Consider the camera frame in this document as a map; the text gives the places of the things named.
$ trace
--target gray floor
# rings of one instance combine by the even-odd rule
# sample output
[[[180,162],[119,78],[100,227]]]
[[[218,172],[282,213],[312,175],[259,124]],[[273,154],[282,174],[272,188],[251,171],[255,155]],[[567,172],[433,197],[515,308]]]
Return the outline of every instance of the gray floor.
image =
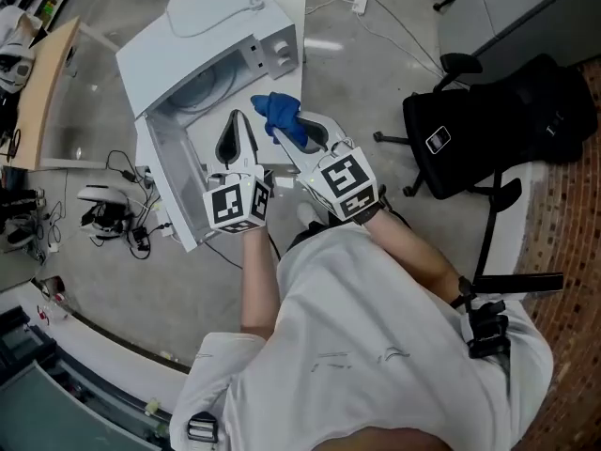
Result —
[[[326,1],[307,0],[307,5]],[[380,1],[436,58],[439,15],[432,4],[439,0]],[[121,45],[160,15],[166,2],[69,0],[60,23],[81,15],[85,22]],[[368,3],[364,21],[433,68],[407,32],[374,1]],[[412,183],[417,173],[410,149],[377,145],[371,137],[374,131],[405,135],[403,99],[414,91],[431,90],[438,78],[389,41],[367,33],[347,4],[341,2],[308,15],[305,37],[308,40],[303,108],[336,119],[362,146],[378,182],[387,185],[397,210],[462,273],[472,275],[484,235],[486,201],[469,194],[437,201],[427,189],[416,198],[403,197],[402,187]],[[101,155],[100,160],[110,148],[124,149],[133,158],[135,129],[115,62],[82,42],[75,65],[84,83],[79,84],[79,89],[66,89],[62,101],[55,103],[59,109],[55,119],[63,123],[63,129],[102,129],[106,138],[88,146],[91,153]],[[112,164],[126,168],[119,156]],[[64,171],[37,172],[30,175],[30,182],[46,189],[49,209],[63,199]],[[96,248],[77,231],[79,218],[89,206],[75,196],[87,183],[116,185],[132,198],[143,199],[136,186],[115,172],[69,171],[67,217],[58,223],[62,247],[52,255],[40,276],[61,275],[74,305],[100,326],[149,350],[167,351],[184,363],[192,360],[206,333],[237,328],[239,270],[206,247],[186,254],[176,242],[158,234],[153,235],[152,255],[146,261],[133,259],[123,241]],[[295,206],[303,198],[306,194],[302,192],[287,193],[270,204],[270,231],[280,249],[285,249],[301,230]],[[155,224],[154,216],[148,224]],[[221,236],[213,244],[239,262],[239,238]]]

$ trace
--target gray cabinet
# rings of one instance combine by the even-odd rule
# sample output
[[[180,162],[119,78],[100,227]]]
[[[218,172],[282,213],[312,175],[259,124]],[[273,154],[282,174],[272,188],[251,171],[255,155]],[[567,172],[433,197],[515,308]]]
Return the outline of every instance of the gray cabinet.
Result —
[[[500,79],[538,54],[573,65],[601,54],[600,0],[456,0],[439,25],[440,53],[478,56],[481,75]]]

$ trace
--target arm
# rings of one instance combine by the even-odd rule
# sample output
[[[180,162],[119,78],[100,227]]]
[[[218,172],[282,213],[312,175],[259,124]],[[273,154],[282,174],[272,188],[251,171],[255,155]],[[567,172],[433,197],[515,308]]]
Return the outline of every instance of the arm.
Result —
[[[280,310],[270,238],[265,226],[249,230],[243,239],[241,330],[269,339]]]
[[[367,223],[374,242],[396,260],[420,285],[446,303],[459,297],[459,274],[442,253],[414,234],[386,210]]]

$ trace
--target microwave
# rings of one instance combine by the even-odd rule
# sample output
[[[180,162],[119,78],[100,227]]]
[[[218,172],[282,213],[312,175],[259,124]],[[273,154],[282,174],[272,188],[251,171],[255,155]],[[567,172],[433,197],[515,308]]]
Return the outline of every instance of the microwave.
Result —
[[[211,229],[202,198],[207,167],[189,130],[206,127],[204,114],[256,79],[295,69],[295,25],[274,0],[170,0],[116,60],[138,149],[178,239],[191,251]]]
[[[134,116],[153,110],[184,127],[299,65],[295,25],[273,0],[169,0],[116,59]]]

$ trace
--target fiducial marker cube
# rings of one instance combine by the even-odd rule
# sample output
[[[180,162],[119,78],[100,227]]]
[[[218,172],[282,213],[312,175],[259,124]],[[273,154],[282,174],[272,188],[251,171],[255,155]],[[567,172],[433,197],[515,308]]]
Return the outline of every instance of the fiducial marker cube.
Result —
[[[255,176],[203,194],[210,227],[239,234],[265,225],[270,188]]]
[[[361,148],[337,157],[310,174],[299,176],[312,196],[341,221],[378,201],[378,185]]]

